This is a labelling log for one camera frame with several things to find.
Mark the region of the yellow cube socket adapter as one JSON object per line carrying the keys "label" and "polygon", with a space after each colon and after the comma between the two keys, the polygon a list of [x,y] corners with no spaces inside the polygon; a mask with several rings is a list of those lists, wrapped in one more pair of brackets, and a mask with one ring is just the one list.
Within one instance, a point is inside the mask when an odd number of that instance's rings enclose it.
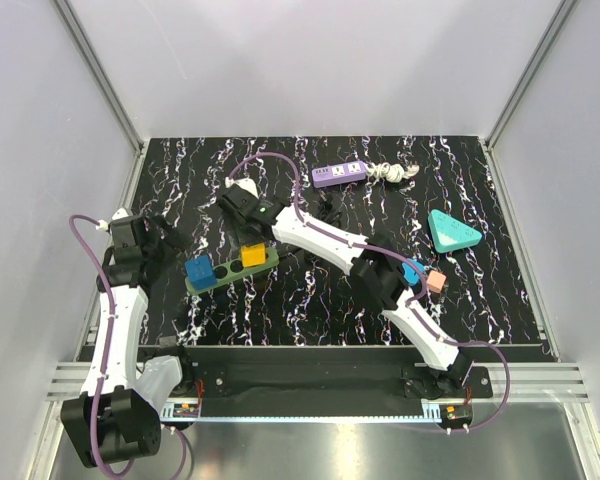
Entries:
{"label": "yellow cube socket adapter", "polygon": [[242,246],[240,250],[241,262],[245,268],[262,265],[267,260],[266,245],[257,243],[249,246]]}

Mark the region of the blue cube socket adapter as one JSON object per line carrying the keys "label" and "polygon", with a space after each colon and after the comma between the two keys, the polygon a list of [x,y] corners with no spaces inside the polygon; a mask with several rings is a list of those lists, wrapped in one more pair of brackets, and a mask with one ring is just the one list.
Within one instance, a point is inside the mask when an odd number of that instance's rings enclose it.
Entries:
{"label": "blue cube socket adapter", "polygon": [[195,290],[204,290],[217,284],[211,258],[205,254],[184,263],[187,279]]}

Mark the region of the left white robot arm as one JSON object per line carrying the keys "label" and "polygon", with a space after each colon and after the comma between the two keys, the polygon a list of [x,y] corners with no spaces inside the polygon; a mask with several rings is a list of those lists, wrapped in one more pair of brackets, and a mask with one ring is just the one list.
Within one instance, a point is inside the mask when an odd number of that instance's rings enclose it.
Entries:
{"label": "left white robot arm", "polygon": [[63,402],[60,418],[82,464],[121,479],[136,459],[158,452],[159,415],[168,398],[197,389],[194,365],[181,346],[163,347],[137,364],[150,287],[184,243],[164,219],[124,207],[93,224],[112,240],[104,257],[93,261],[100,323],[87,377],[79,395]]}

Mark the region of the green power strip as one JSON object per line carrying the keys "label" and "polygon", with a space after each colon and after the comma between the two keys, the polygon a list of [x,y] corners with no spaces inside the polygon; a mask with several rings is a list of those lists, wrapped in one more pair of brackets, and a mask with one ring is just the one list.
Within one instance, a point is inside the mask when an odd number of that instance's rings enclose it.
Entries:
{"label": "green power strip", "polygon": [[267,270],[270,270],[270,269],[276,267],[279,264],[279,255],[278,255],[277,250],[274,247],[267,247],[266,253],[267,253],[266,262],[262,265],[255,266],[255,267],[245,268],[242,265],[242,262],[240,259],[234,259],[231,261],[227,261],[225,263],[218,264],[216,266],[212,265],[214,272],[215,272],[215,276],[217,278],[217,284],[215,286],[206,288],[204,290],[195,290],[191,286],[189,280],[187,279],[187,274],[186,274],[185,280],[184,280],[186,289],[192,295],[200,295],[202,293],[212,291],[216,288],[224,287],[231,283],[237,282],[239,280],[244,279],[245,277],[257,275],[261,272],[264,272],[264,271],[267,271]]}

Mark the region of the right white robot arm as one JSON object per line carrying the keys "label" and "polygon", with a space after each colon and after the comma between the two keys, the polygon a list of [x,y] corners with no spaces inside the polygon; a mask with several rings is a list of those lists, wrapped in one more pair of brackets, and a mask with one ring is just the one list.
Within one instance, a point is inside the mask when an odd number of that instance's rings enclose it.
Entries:
{"label": "right white robot arm", "polygon": [[230,186],[219,208],[247,234],[298,247],[339,268],[366,303],[395,325],[432,371],[437,390],[456,396],[470,383],[473,362],[431,318],[404,278],[407,260],[381,234],[370,238],[318,220],[284,201],[267,201]]}

